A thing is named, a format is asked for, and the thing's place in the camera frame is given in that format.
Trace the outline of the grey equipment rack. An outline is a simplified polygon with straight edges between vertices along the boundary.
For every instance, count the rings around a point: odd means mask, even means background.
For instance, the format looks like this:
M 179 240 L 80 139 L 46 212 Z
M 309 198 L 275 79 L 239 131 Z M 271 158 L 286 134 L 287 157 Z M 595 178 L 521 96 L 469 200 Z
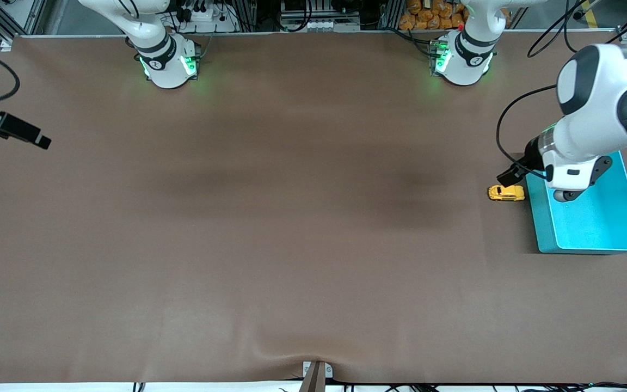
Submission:
M 361 29 L 364 0 L 272 0 L 276 26 L 282 32 L 346 33 Z

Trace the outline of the yellow beetle toy car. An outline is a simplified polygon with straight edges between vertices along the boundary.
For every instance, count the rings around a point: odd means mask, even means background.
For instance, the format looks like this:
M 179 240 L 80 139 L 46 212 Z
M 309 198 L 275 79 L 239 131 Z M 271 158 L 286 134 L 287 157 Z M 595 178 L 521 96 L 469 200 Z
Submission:
M 494 185 L 487 189 L 487 196 L 492 201 L 524 201 L 526 194 L 523 186 Z

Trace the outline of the pile of orange balls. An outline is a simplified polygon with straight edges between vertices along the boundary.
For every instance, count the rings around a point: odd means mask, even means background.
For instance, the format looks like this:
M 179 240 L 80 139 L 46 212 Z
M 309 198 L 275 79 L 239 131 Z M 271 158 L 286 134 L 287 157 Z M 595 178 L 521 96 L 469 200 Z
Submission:
M 399 30 L 468 30 L 500 35 L 507 27 L 510 8 L 523 0 L 404 0 L 395 27 Z

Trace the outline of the brown table mat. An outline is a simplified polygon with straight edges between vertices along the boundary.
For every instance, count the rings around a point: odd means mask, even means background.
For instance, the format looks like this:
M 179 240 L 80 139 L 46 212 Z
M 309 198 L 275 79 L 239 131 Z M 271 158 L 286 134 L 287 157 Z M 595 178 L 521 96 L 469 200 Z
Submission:
M 536 37 L 461 88 L 391 33 L 222 35 L 169 91 L 122 38 L 17 38 L 0 110 L 52 144 L 0 139 L 0 383 L 627 383 L 627 254 L 486 196 L 571 55 Z

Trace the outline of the white power strip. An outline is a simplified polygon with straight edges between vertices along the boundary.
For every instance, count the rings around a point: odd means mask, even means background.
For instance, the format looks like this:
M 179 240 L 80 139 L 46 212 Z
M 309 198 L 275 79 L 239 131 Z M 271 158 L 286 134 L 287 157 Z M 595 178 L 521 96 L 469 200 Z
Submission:
M 179 33 L 241 32 L 236 11 L 219 0 L 175 0 L 175 12 L 170 17 L 172 27 Z

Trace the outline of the metal bracket with brown bar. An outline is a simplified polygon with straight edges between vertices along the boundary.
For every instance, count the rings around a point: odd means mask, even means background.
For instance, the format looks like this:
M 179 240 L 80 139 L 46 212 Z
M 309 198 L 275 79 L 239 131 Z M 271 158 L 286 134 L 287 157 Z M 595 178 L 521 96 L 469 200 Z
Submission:
M 325 392 L 328 379 L 333 379 L 333 366 L 326 362 L 304 362 L 303 382 L 298 392 Z

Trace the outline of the teal plastic bin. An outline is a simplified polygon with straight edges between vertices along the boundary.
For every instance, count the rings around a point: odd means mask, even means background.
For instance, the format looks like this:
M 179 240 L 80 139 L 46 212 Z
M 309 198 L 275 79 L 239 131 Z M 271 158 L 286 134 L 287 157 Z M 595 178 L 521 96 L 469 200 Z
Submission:
M 627 253 L 627 171 L 620 152 L 612 167 L 574 201 L 560 203 L 554 189 L 532 174 L 526 178 L 538 250 L 542 253 Z

